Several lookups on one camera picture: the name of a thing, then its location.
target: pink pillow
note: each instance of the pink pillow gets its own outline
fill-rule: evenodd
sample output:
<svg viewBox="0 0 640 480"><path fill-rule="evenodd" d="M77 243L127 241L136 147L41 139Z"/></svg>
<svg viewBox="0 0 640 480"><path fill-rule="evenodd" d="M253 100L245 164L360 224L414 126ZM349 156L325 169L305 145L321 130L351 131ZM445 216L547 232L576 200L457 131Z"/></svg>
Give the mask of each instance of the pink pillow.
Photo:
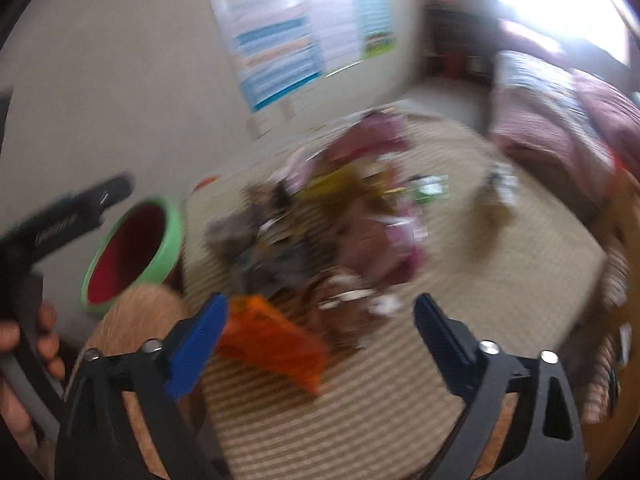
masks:
<svg viewBox="0 0 640 480"><path fill-rule="evenodd" d="M560 43L519 23L500 20L500 50L514 50L535 56L547 63L569 69L569 61Z"/></svg>
<svg viewBox="0 0 640 480"><path fill-rule="evenodd" d="M580 70L572 73L593 127L629 172L640 179L640 110L603 80Z"/></svg>

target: poster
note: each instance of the poster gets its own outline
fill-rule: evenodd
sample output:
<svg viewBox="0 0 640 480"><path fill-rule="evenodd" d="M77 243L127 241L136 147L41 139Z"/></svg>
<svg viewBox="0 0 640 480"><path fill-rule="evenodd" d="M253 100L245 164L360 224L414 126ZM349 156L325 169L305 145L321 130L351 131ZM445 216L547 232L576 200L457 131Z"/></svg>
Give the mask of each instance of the poster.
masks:
<svg viewBox="0 0 640 480"><path fill-rule="evenodd" d="M393 49L393 34L389 0L356 0L357 12L364 34L365 57L374 57Z"/></svg>
<svg viewBox="0 0 640 480"><path fill-rule="evenodd" d="M254 111L319 77L304 0L211 0Z"/></svg>
<svg viewBox="0 0 640 480"><path fill-rule="evenodd" d="M356 0L306 0L306 6L325 73L364 59Z"/></svg>

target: screw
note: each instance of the screw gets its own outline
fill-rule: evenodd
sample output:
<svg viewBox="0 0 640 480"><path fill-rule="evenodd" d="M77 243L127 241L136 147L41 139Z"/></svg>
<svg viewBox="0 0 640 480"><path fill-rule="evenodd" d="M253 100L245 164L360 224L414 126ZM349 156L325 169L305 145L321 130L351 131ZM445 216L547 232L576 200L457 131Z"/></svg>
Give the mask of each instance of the screw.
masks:
<svg viewBox="0 0 640 480"><path fill-rule="evenodd" d="M496 355L500 353L498 343L494 343L493 341L481 341L479 347L485 354Z"/></svg>
<svg viewBox="0 0 640 480"><path fill-rule="evenodd" d="M162 349L162 341L159 339L149 339L142 343L140 349L145 354L152 354L153 352L157 352Z"/></svg>
<svg viewBox="0 0 640 480"><path fill-rule="evenodd" d="M540 354L540 358L550 365L554 365L558 362L558 356L549 350L543 350Z"/></svg>
<svg viewBox="0 0 640 480"><path fill-rule="evenodd" d="M95 361L96 359L100 359L100 357L102 357L102 352L97 348L89 348L84 352L84 360L87 362Z"/></svg>

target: orange wrapper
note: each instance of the orange wrapper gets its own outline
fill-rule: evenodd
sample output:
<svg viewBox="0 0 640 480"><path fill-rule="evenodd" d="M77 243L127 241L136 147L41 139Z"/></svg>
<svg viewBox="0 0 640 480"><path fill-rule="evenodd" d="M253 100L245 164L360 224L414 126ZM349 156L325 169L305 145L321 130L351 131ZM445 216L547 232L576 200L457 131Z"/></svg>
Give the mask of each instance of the orange wrapper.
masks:
<svg viewBox="0 0 640 480"><path fill-rule="evenodd" d="M229 359L286 375L318 395L329 347L309 330L290 322L262 296L232 298L217 352Z"/></svg>

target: beige tablecloth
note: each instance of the beige tablecloth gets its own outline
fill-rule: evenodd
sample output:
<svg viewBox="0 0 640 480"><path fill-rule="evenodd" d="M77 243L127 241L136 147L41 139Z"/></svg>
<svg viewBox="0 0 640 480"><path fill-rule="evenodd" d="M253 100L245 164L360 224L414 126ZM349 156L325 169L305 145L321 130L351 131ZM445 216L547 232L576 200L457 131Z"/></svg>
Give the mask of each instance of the beige tablecloth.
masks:
<svg viewBox="0 0 640 480"><path fill-rule="evenodd" d="M326 143L337 133L313 140ZM492 228L474 199L492 162L502 156L475 132L413 114L414 149L400 156L406 175L448 174L449 197L428 206L429 261L397 287L405 309L370 348L327 370L311 399L285 378L214 357L204 394L235 480L393 480L433 457L462 409L449 395L412 321L414 299L430 292L478 339L537 356L571 328L603 261L597 243L542 186L521 170L514 223ZM242 188L275 170L292 150L223 178L187 205L184 283L191 308L226 271L202 242L212 216L241 206Z"/></svg>

